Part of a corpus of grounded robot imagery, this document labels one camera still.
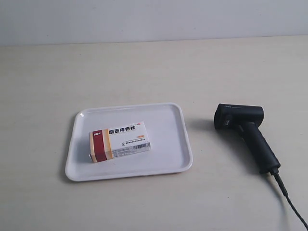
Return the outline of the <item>white red medicine box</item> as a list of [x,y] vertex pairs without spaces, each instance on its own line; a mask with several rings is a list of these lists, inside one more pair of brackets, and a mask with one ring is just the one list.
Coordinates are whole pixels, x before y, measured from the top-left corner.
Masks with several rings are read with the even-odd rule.
[[151,143],[144,122],[90,133],[90,158],[93,163],[146,152]]

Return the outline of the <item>white plastic tray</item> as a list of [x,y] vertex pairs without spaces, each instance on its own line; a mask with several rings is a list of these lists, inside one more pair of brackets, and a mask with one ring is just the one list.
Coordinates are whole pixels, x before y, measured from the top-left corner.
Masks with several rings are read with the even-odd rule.
[[186,171],[193,163],[175,103],[90,108],[74,120],[65,165],[76,182]]

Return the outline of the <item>black handheld barcode scanner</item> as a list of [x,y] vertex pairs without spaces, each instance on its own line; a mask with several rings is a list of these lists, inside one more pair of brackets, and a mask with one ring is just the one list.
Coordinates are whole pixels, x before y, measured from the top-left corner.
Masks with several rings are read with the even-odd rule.
[[261,106],[220,103],[214,114],[214,127],[216,130],[237,132],[251,152],[260,173],[276,175],[281,164],[259,130],[263,119]]

